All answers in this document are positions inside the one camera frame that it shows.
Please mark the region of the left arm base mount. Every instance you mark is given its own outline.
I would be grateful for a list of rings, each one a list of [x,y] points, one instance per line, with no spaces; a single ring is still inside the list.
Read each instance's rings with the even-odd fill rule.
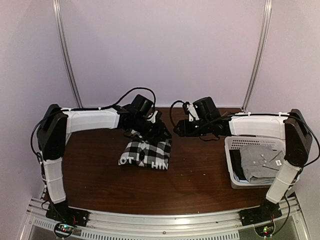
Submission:
[[[51,204],[49,205],[45,216],[48,219],[67,223],[72,226],[86,227],[89,219],[89,212],[72,208],[68,205]]]

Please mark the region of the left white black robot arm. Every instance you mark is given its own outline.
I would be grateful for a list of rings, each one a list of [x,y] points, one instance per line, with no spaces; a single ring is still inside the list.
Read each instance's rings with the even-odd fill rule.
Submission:
[[[120,156],[119,165],[137,165],[166,171],[171,157],[172,135],[161,120],[155,102],[138,94],[131,103],[117,103],[96,108],[62,108],[52,104],[34,127],[31,138],[37,139],[35,154],[41,165],[52,213],[61,222],[72,218],[63,183],[62,161],[67,137],[89,130],[125,132],[129,143]]]

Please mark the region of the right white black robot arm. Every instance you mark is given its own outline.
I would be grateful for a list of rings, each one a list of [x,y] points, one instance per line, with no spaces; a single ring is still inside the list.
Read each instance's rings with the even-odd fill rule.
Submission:
[[[244,113],[220,114],[211,97],[203,97],[193,103],[183,102],[187,119],[172,122],[173,131],[180,137],[203,137],[212,134],[216,138],[252,137],[276,139],[284,142],[284,162],[281,163],[264,203],[256,210],[259,220],[268,220],[275,212],[275,205],[295,184],[308,161],[313,141],[317,137],[307,125],[302,113],[292,109],[285,113]]]

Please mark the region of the black white plaid shirt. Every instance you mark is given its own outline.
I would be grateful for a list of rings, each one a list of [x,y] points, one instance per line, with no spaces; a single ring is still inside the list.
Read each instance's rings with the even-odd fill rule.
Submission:
[[[171,139],[150,142],[143,140],[139,132],[132,130],[129,134],[129,142],[118,159],[118,165],[135,165],[167,171],[171,158],[171,149]]]

